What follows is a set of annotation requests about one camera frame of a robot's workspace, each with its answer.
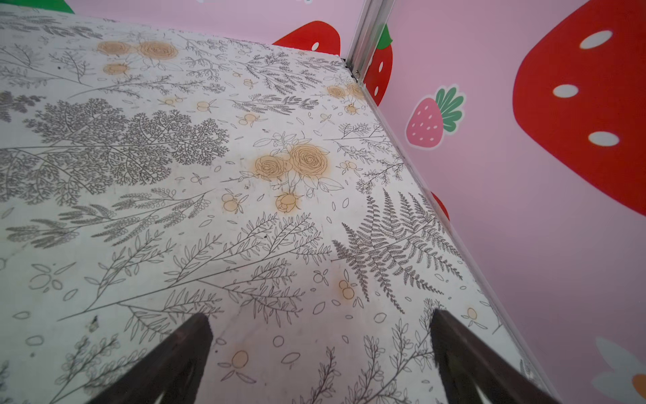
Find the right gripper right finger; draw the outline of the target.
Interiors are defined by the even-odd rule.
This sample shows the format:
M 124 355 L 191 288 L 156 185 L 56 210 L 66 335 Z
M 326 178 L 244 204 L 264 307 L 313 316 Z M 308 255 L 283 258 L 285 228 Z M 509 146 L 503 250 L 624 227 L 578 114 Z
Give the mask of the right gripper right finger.
M 449 311 L 430 321 L 434 361 L 449 403 L 555 403 Z

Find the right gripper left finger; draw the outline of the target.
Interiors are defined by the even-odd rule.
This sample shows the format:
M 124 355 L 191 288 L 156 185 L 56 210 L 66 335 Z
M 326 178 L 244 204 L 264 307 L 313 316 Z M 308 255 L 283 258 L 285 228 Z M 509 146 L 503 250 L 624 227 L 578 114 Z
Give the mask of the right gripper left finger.
M 212 341 L 209 319 L 194 314 L 91 402 L 194 403 Z

